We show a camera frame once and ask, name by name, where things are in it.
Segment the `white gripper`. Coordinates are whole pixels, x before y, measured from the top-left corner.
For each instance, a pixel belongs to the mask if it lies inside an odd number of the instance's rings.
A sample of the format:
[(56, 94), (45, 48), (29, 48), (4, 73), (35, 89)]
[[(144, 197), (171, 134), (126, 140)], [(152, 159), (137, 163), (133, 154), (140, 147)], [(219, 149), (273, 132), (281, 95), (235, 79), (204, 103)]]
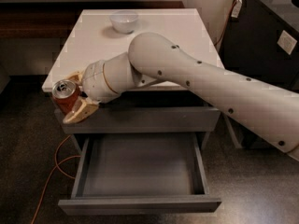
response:
[(99, 105), (95, 103), (105, 104), (119, 97), (107, 85), (104, 68), (105, 61), (100, 60), (89, 64), (84, 73), (76, 71), (66, 77), (67, 80), (74, 81), (79, 86), (82, 85), (83, 91), (89, 98), (79, 96), (71, 111), (65, 115), (63, 124), (79, 123), (99, 108)]

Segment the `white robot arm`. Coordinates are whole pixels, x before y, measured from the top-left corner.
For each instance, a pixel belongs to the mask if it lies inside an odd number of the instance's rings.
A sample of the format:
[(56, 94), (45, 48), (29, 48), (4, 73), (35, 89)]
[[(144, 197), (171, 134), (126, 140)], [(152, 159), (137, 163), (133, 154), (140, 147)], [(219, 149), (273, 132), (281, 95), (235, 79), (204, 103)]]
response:
[(125, 91), (171, 81), (191, 91), (269, 144), (299, 160), (299, 95), (204, 63), (162, 35), (137, 35), (123, 54), (74, 77), (87, 94), (64, 123), (78, 123)]

